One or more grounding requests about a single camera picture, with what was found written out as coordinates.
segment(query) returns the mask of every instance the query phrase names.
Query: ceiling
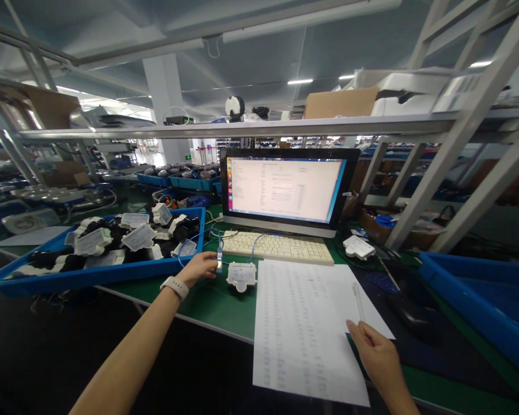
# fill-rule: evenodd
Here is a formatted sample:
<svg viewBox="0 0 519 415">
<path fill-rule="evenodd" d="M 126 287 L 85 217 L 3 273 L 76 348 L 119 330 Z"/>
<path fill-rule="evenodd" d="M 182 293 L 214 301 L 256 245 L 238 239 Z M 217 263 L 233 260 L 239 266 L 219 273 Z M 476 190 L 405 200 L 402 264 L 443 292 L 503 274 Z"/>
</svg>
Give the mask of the ceiling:
<svg viewBox="0 0 519 415">
<path fill-rule="evenodd" d="M 11 0 L 29 37 L 81 58 L 157 39 L 218 27 L 315 0 Z M 430 0 L 402 0 L 397 9 L 176 53 L 183 103 L 191 116 L 224 115 L 228 96 L 247 108 L 289 110 L 309 93 L 331 90 L 355 69 L 394 69 L 407 64 L 430 8 Z M 0 0 L 0 26 L 18 32 Z M 492 57 L 505 30 L 495 31 L 480 52 Z M 425 66 L 453 66 L 468 32 L 441 48 Z M 65 71 L 50 61 L 58 85 L 152 108 L 142 60 L 88 72 Z M 30 79 L 20 53 L 0 43 L 0 76 Z M 287 81 L 313 78 L 307 85 Z"/>
</svg>

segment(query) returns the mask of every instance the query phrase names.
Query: pillar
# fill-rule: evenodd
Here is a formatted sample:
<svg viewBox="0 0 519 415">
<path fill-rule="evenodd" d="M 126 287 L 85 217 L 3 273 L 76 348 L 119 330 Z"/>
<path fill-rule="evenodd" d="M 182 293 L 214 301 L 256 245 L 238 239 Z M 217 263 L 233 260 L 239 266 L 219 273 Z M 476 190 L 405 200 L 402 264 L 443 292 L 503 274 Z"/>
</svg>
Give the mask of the pillar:
<svg viewBox="0 0 519 415">
<path fill-rule="evenodd" d="M 179 70 L 174 53 L 142 60 L 146 72 L 148 88 L 152 96 L 155 122 L 163 125 L 166 116 L 185 115 L 180 91 Z M 184 161 L 190 155 L 189 139 L 159 139 L 158 150 L 166 157 L 167 163 Z"/>
</svg>

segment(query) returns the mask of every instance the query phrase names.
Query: mouse pad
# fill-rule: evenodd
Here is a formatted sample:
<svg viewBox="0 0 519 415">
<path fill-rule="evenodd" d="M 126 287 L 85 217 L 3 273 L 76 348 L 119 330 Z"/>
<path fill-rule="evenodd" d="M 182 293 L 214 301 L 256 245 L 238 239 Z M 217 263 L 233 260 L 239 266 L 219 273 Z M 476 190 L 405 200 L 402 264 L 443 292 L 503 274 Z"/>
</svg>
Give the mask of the mouse pad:
<svg viewBox="0 0 519 415">
<path fill-rule="evenodd" d="M 388 307 L 385 300 L 388 290 L 376 281 L 373 283 L 372 278 L 368 277 L 369 271 L 355 267 L 352 267 L 352 271 L 396 337 L 394 344 L 404 365 L 500 395 L 511 401 L 519 401 L 517 393 L 443 313 L 436 312 L 438 315 L 435 316 L 440 330 L 439 345 L 422 343 L 402 325 Z"/>
</svg>

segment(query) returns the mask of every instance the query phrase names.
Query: computer monitor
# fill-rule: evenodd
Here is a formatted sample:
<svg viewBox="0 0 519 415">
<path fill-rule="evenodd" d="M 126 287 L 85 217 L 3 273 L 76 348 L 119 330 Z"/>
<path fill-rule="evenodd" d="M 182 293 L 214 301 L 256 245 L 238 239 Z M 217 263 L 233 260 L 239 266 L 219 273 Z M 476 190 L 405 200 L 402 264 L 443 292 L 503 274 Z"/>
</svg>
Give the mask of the computer monitor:
<svg viewBox="0 0 519 415">
<path fill-rule="evenodd" d="M 334 237 L 359 154 L 357 149 L 222 150 L 223 220 Z"/>
</svg>

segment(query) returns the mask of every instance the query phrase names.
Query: human arm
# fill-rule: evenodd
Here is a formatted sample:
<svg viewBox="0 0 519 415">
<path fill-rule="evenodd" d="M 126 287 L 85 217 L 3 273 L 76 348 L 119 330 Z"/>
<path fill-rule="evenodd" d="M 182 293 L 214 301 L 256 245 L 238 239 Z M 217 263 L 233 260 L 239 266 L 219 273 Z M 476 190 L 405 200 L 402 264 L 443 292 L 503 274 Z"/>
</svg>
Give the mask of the human arm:
<svg viewBox="0 0 519 415">
<path fill-rule="evenodd" d="M 215 278 L 215 252 L 196 254 L 177 279 L 192 288 L 200 277 Z M 102 364 L 71 409 L 70 415 L 128 414 L 180 305 L 179 296 L 163 289 L 131 331 Z"/>
<path fill-rule="evenodd" d="M 392 415 L 417 415 L 419 410 L 405 384 L 394 343 L 364 322 L 346 324 L 363 367 Z"/>
</svg>

